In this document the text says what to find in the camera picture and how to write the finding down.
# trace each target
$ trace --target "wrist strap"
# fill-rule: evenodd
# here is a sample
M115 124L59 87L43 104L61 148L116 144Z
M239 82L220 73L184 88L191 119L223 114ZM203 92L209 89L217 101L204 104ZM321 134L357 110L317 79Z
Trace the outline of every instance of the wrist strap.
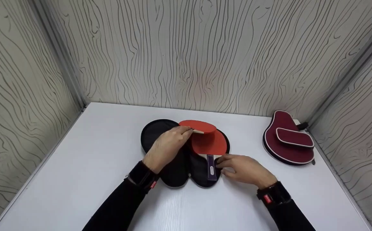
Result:
M280 181L277 181L268 188L257 190L257 198L264 203L267 209L291 201L290 194Z
M155 187L159 176L152 172L142 161L139 161L127 175L127 179L147 194Z

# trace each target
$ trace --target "finger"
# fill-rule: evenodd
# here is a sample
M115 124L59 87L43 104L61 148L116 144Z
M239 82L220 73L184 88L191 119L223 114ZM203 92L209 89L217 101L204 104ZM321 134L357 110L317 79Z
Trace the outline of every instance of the finger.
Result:
M170 132L176 132L177 130L179 130L180 126L177 126L177 127L174 127L172 129L170 129L169 131Z
M180 134L183 134L185 132L187 132L188 130L190 130L190 127L189 126L180 126L176 132L177 133L180 133Z
M237 174L230 172L229 170L222 169L221 173L225 175L226 177L235 180L237 178Z
M186 131L185 133L182 134L183 140L186 142L192 134L193 134L193 130L190 129Z
M225 160L228 160L228 159L233 159L235 158L236 156L238 155L233 155L233 154L226 154L226 155L223 155L221 156L218 160L217 160L217 163L220 164L221 162L225 161Z
M225 161L219 163L218 165L216 165L216 168L225 168L225 167L231 167L231 160L230 159L225 160Z

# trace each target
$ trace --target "hand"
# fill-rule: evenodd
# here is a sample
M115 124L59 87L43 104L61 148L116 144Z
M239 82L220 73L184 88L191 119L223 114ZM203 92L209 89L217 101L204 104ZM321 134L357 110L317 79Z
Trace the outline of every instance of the hand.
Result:
M277 182L277 178L255 159L248 156L224 155L218 161L218 168L231 167L234 173L221 170L226 177L239 182L254 184L259 189L265 189Z
M177 155L179 149L192 135L190 127L179 126L161 134L143 158L143 163L158 174Z

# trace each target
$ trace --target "paddle handle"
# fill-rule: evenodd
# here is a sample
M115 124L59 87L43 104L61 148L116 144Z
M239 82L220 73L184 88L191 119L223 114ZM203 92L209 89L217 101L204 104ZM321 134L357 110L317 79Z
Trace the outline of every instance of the paddle handle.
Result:
M214 156L213 155L207 155L207 179L208 180L217 180L216 177L216 166L214 163Z

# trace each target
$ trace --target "wood grain wallpaper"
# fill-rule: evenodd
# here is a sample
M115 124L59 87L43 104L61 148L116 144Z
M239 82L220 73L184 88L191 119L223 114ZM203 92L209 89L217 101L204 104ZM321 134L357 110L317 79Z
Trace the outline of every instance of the wood grain wallpaper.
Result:
M311 132L372 224L372 59Z
M306 119L372 34L367 0L49 0L89 101Z
M0 0L0 214L80 109L26 0Z

